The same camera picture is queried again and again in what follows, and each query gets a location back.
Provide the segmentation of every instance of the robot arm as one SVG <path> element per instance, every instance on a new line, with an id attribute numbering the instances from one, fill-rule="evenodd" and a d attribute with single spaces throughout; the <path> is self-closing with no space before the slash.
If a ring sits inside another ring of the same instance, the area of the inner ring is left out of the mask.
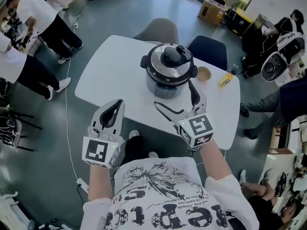
<path id="1" fill-rule="evenodd" d="M 99 108 L 83 138 L 82 159 L 91 165 L 110 169 L 120 153 L 124 101 L 114 100 Z"/>
<path id="2" fill-rule="evenodd" d="M 190 112 L 186 110 L 175 112 L 159 102 L 155 102 L 154 105 L 166 119 L 174 123 L 177 133 L 188 144 L 188 150 L 197 151 L 201 148 L 202 144 L 211 141 L 213 127 L 206 113 L 207 98 L 205 94 L 191 80 L 189 80 L 189 89 L 193 106 Z"/>

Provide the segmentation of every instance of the navy chair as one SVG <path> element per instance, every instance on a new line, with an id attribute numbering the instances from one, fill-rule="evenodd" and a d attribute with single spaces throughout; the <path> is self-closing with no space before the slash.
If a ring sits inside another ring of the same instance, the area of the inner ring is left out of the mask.
<path id="1" fill-rule="evenodd" d="M 228 56 L 225 44 L 199 35 L 188 44 L 187 48 L 196 59 L 205 61 L 222 70 L 227 70 Z"/>

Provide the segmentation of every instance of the white t-shirt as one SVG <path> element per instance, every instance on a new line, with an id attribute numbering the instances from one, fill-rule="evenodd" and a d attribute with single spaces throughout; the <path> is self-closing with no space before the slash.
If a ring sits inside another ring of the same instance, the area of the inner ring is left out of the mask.
<path id="1" fill-rule="evenodd" d="M 305 191 L 307 190 L 307 178 L 296 178 L 293 184 L 293 191 Z"/>
<path id="2" fill-rule="evenodd" d="M 84 204 L 81 230 L 259 229 L 233 175 L 205 186 L 192 158 L 132 161 L 117 171 L 112 200 Z"/>
<path id="3" fill-rule="evenodd" d="M 54 21 L 57 12 L 44 0 L 20 0 L 17 15 L 22 23 L 25 23 L 30 16 L 35 18 L 34 27 L 39 33 L 42 33 Z"/>
<path id="4" fill-rule="evenodd" d="M 3 33 L 0 33 L 0 77 L 15 83 L 24 68 L 27 55 L 14 47 L 6 52 L 10 41 Z"/>

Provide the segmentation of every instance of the jeans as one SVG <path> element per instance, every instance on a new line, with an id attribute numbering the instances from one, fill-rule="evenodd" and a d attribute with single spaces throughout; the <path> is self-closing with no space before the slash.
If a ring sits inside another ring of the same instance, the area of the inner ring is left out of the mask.
<path id="1" fill-rule="evenodd" d="M 240 109 L 242 111 L 251 112 L 270 112 L 273 115 L 267 120 L 263 121 L 257 127 L 250 130 L 252 136 L 258 135 L 265 129 L 273 129 L 274 127 L 284 127 L 288 124 L 282 114 L 280 105 L 280 93 L 279 91 L 268 95 L 264 99 L 261 99 L 258 103 L 242 104 Z"/>
<path id="2" fill-rule="evenodd" d="M 71 57 L 71 51 L 64 45 L 63 41 L 70 47 L 80 48 L 82 46 L 81 39 L 71 31 L 58 15 L 40 35 L 47 46 L 53 49 L 61 58 Z"/>
<path id="3" fill-rule="evenodd" d="M 50 97 L 50 91 L 47 87 L 40 84 L 50 85 L 54 90 L 59 89 L 59 81 L 38 59 L 27 56 L 24 68 L 17 79 L 17 82 L 31 89 L 35 93 L 44 96 L 46 99 Z"/>

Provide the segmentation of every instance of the stainless steel pot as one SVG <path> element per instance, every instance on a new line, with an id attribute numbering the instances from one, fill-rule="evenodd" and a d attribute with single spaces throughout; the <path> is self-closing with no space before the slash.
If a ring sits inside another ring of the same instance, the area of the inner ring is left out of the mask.
<path id="1" fill-rule="evenodd" d="M 178 96 L 184 84 L 197 76 L 193 55 L 182 45 L 157 45 L 142 57 L 141 67 L 147 70 L 149 90 L 163 99 Z"/>

